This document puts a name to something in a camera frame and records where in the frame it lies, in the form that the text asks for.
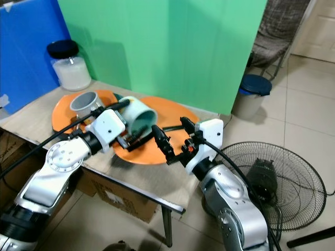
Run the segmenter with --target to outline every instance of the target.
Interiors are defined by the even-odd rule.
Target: electric fan
[[[262,142],[241,142],[222,152],[253,186],[278,238],[281,231],[301,229],[321,215],[326,204],[325,185],[315,169],[297,154]],[[237,174],[220,155],[216,161]]]

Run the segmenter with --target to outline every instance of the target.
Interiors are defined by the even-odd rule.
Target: blue board
[[[13,113],[59,86],[46,47],[70,35],[57,0],[22,1],[0,17],[0,96]]]

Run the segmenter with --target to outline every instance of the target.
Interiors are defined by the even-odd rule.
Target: door
[[[316,0],[293,54],[335,63],[335,0]]]

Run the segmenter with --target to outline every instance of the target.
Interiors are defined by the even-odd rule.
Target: green backdrop
[[[94,79],[230,114],[266,0],[59,0]]]

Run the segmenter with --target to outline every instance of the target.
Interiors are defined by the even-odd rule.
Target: glass jar
[[[90,85],[92,78],[85,60],[78,55],[79,48],[75,41],[53,42],[47,46],[47,51],[52,57],[52,67],[64,89],[78,91]]]

